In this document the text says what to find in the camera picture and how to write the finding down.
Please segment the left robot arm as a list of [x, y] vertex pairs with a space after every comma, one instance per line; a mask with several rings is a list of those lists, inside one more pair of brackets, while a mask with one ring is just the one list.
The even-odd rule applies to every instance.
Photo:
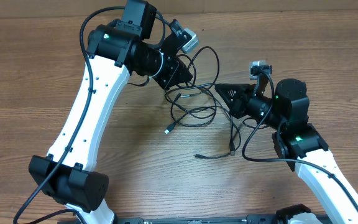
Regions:
[[192, 74], [178, 53], [198, 45], [196, 34], [178, 21], [164, 22], [156, 45], [148, 44], [161, 13], [147, 1], [128, 1], [123, 15], [80, 35], [85, 70], [66, 123], [46, 156], [34, 156], [29, 173], [37, 191], [73, 213], [79, 223], [116, 223], [105, 196], [107, 175], [96, 172], [98, 150], [113, 106], [132, 73], [168, 90]]

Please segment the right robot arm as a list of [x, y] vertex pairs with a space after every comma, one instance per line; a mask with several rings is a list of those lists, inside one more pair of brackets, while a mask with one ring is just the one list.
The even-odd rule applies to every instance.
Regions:
[[272, 134], [278, 161], [311, 189], [333, 223], [358, 223], [358, 194], [337, 165], [328, 144], [308, 121], [306, 84], [288, 78], [273, 97], [263, 95], [266, 81], [217, 84], [215, 89], [235, 118], [250, 116], [276, 130]]

